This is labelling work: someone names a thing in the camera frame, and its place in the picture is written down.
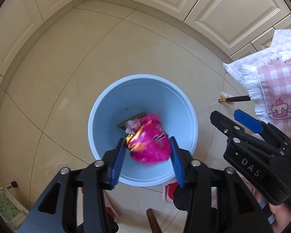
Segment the person right hand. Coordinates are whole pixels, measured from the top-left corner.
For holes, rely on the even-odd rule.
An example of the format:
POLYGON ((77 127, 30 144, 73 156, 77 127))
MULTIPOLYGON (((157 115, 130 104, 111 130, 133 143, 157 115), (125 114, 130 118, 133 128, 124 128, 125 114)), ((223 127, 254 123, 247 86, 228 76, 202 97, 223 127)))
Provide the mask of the person right hand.
POLYGON ((272 229, 274 233, 283 232, 283 230, 291 222, 291 208, 286 204, 282 203, 278 206, 275 206, 271 203, 268 203, 270 211, 275 216, 275 222, 272 224, 272 229))

